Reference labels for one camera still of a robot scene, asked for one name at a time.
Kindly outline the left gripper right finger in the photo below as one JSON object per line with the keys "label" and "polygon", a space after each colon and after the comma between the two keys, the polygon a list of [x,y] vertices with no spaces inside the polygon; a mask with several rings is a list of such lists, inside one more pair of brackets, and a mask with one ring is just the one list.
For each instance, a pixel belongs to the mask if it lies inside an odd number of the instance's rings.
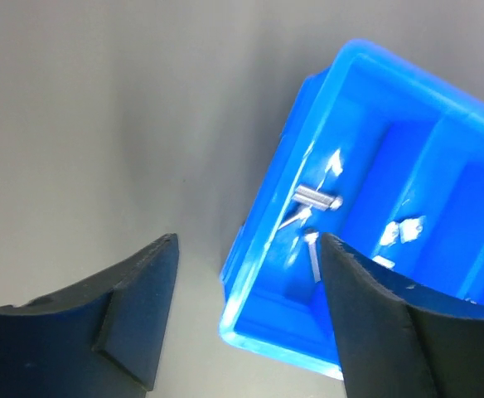
{"label": "left gripper right finger", "polygon": [[321,273],[349,397],[484,397],[484,305],[417,283],[338,237]]}

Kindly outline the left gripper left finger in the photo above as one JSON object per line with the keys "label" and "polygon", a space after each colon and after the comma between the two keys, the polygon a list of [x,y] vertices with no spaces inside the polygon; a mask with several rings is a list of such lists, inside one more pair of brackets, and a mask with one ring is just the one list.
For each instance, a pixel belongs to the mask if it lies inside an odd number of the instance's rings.
{"label": "left gripper left finger", "polygon": [[0,397],[146,396],[178,263],[178,237],[166,234],[75,284],[0,307]]}

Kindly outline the blue compartment bin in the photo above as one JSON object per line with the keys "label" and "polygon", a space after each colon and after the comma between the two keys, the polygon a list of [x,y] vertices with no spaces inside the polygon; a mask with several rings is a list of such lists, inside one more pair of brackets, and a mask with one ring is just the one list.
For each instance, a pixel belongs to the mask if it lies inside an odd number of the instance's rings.
{"label": "blue compartment bin", "polygon": [[[336,211],[293,200],[299,185]],[[301,207],[312,215],[279,229]],[[391,221],[425,216],[417,240],[380,246]],[[347,42],[305,79],[221,272],[220,337],[333,378],[340,362],[303,239],[332,233],[418,283],[484,305],[484,103],[381,46]]]}

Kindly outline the silver socket screw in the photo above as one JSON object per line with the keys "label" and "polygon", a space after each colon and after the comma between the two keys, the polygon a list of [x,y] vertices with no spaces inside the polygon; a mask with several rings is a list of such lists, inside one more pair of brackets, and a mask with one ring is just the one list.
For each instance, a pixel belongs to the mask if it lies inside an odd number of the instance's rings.
{"label": "silver socket screw", "polygon": [[341,196],[326,194],[304,185],[299,185],[296,188],[293,200],[305,206],[312,206],[320,211],[336,211],[343,203]]}
{"label": "silver socket screw", "polygon": [[316,283],[321,281],[321,272],[320,272],[318,255],[317,255],[318,236],[319,236],[319,232],[314,229],[306,229],[303,234],[303,239],[307,243],[307,247],[308,247],[308,253],[309,253],[313,278]]}
{"label": "silver socket screw", "polygon": [[312,210],[310,207],[301,207],[295,213],[288,216],[282,223],[279,225],[279,229],[283,229],[286,226],[293,224],[296,221],[303,221],[309,218],[312,215]]}

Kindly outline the square slide nut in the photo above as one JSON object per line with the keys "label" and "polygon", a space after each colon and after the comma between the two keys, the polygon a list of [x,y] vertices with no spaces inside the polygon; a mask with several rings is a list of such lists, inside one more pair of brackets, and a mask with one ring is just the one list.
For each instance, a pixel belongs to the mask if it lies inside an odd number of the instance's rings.
{"label": "square slide nut", "polygon": [[373,261],[376,262],[379,265],[384,266],[387,269],[393,269],[395,266],[395,262],[392,260],[389,260],[381,255],[376,255],[373,258]]}
{"label": "square slide nut", "polygon": [[399,221],[399,240],[402,244],[417,240],[424,230],[425,216],[412,216]]}
{"label": "square slide nut", "polygon": [[397,221],[391,221],[384,229],[382,236],[380,237],[380,246],[392,246],[399,239],[399,223]]}

